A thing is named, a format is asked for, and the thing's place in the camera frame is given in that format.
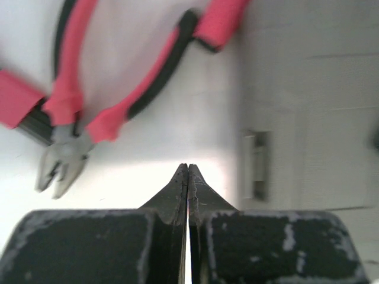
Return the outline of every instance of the pliers head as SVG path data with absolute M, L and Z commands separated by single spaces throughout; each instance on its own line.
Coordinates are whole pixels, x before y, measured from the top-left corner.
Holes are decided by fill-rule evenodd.
M 84 132 L 79 137 L 73 135 L 75 125 L 58 126 L 54 129 L 54 143 L 46 148 L 38 169 L 37 186 L 39 192 L 47 189 L 58 174 L 54 199 L 60 198 L 81 174 L 93 148 L 91 139 Z

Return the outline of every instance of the white surface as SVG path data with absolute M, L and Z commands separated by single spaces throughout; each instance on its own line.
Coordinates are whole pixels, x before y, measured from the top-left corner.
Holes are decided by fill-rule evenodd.
M 184 8 L 207 2 L 100 1 L 82 56 L 84 120 L 135 87 Z M 47 93 L 61 3 L 0 1 L 1 64 Z M 270 202 L 241 206 L 377 205 L 379 156 L 366 139 L 379 117 L 378 13 L 379 0 L 255 0 L 225 51 L 211 56 L 192 45 L 158 99 L 114 144 L 92 152 L 58 201 L 50 199 L 51 189 L 33 191 L 43 149 L 0 128 L 0 247 L 32 209 L 138 207 L 180 162 L 198 164 L 207 182 L 237 205 L 240 123 L 272 134 Z M 239 108 L 244 113 L 237 116 Z M 378 214 L 378 206 L 338 212 L 364 262 L 377 261 Z M 377 265 L 367 270 L 379 277 Z
M 182 12 L 206 3 L 100 1 L 82 55 L 84 121 L 131 91 Z M 52 88 L 52 41 L 61 4 L 0 1 L 1 65 L 46 93 Z M 235 204 L 235 47 L 231 42 L 212 56 L 193 44 L 151 107 L 123 127 L 115 143 L 92 151 L 83 174 L 58 201 L 51 200 L 52 189 L 34 191 L 42 147 L 0 128 L 0 248 L 15 224 L 34 209 L 138 207 L 162 189 L 182 162 L 198 164 L 207 182 Z

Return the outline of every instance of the red and black pliers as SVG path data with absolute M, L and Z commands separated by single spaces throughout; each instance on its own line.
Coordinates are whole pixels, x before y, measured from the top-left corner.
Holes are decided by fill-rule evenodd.
M 38 191 L 44 191 L 59 173 L 54 198 L 60 198 L 80 175 L 88 152 L 97 143 L 115 140 L 121 126 L 154 100 L 172 76 L 190 42 L 197 40 L 212 52 L 222 49 L 240 24 L 249 0 L 213 0 L 200 20 L 193 10 L 187 10 L 137 88 L 117 105 L 101 111 L 80 135 L 76 134 L 83 107 L 79 58 L 85 31 L 98 0 L 66 0 L 64 7 L 67 2 L 71 3 L 72 10 L 62 44 L 56 48 L 59 50 L 56 53 L 56 57 L 59 56 L 57 77 L 53 93 L 42 107 L 54 127 L 53 143 L 41 159 L 36 186 Z

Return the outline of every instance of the pliers jaw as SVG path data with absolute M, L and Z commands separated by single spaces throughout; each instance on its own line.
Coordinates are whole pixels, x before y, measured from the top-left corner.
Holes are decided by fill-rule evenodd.
M 45 191 L 59 174 L 54 199 L 62 197 L 81 174 L 87 163 L 88 152 L 94 146 L 86 131 L 79 137 L 74 136 L 74 132 L 75 124 L 54 129 L 54 143 L 46 148 L 38 169 L 36 190 L 39 192 Z

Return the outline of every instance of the metal clip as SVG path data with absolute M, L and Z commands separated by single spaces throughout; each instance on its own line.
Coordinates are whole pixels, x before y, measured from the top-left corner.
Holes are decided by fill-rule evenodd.
M 269 175 L 268 132 L 245 131 L 242 139 L 245 199 L 267 200 Z

